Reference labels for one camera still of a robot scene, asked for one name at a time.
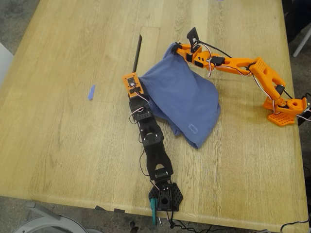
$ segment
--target white wire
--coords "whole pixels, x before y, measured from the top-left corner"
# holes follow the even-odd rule
[[[259,85],[258,80],[254,77],[255,82],[259,86],[259,88],[269,97],[270,100],[272,100],[271,96],[267,92],[264,91],[264,89]]]
[[[305,119],[305,120],[307,120],[307,121],[311,121],[311,119],[306,119],[305,117],[300,116],[300,115],[297,115],[297,117],[303,118],[303,119]]]
[[[212,53],[210,52],[210,49],[209,47],[207,47],[205,44],[201,44],[201,43],[198,43],[198,45],[203,45],[205,46],[205,48],[208,50],[209,52],[209,59],[206,60],[208,62],[208,65],[209,65],[209,73],[208,73],[208,77],[210,77],[210,75],[212,74],[212,67],[210,65],[210,60],[212,59]]]
[[[142,112],[142,110],[144,110],[144,107],[140,107],[140,108],[138,108],[138,109],[136,109],[134,112],[132,112],[131,114],[130,114],[130,116],[129,116],[129,120],[130,120],[130,122],[132,123],[132,121],[131,121],[131,115],[133,115],[135,112]]]
[[[150,106],[150,103],[149,103],[149,101],[148,101],[148,100],[146,100],[143,96],[141,96],[140,94],[138,94],[138,92],[136,92],[136,91],[135,91],[135,93],[136,93],[136,95],[138,95],[139,97],[141,97],[143,100],[147,101],[147,102],[148,102],[148,104],[149,104],[149,106]]]
[[[149,103],[148,100],[146,100],[143,96],[141,96],[140,94],[138,94],[138,92],[135,91],[135,93],[136,93],[136,95],[138,95],[139,97],[141,97],[143,100],[147,101],[148,104],[149,104],[149,106],[150,106],[150,103]],[[144,107],[140,107],[140,108],[136,109],[134,112],[132,112],[131,115],[133,115],[135,112],[139,112],[139,113],[140,113],[140,112],[142,112],[143,109],[144,109]]]

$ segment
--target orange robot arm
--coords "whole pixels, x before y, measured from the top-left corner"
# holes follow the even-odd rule
[[[187,37],[190,42],[195,41],[195,39],[192,40],[193,38],[189,34]],[[281,97],[286,83],[262,58],[221,57],[216,53],[210,53],[209,50],[202,51],[202,42],[199,42],[197,40],[196,44],[193,42],[189,45],[176,43],[172,48],[172,52],[181,55],[185,61],[208,70],[217,69],[244,76],[254,75],[259,80],[262,88],[257,79],[254,78],[258,86],[267,95],[263,107],[273,110],[273,114],[268,116],[271,122],[279,126],[294,124],[296,115],[301,114],[307,109],[308,105],[305,97],[290,100],[285,100]]]

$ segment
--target wooden table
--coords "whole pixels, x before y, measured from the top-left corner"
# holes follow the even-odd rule
[[[0,90],[0,195],[151,215],[121,76],[139,33],[142,75],[192,27],[231,56],[261,56],[294,94],[281,1],[42,0]],[[297,125],[266,119],[252,78],[215,71],[210,80],[222,111],[199,150],[159,123],[184,197],[174,216],[275,232],[305,220]]]

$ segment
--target green clip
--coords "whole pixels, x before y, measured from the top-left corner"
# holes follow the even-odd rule
[[[152,225],[156,226],[156,209],[157,209],[157,199],[151,198],[150,205],[152,209]]]

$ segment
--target blue towel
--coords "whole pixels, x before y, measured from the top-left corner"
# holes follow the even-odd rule
[[[217,122],[218,92],[180,55],[171,54],[172,46],[163,60],[139,79],[146,86],[154,115],[167,120],[175,135],[182,133],[198,149]]]

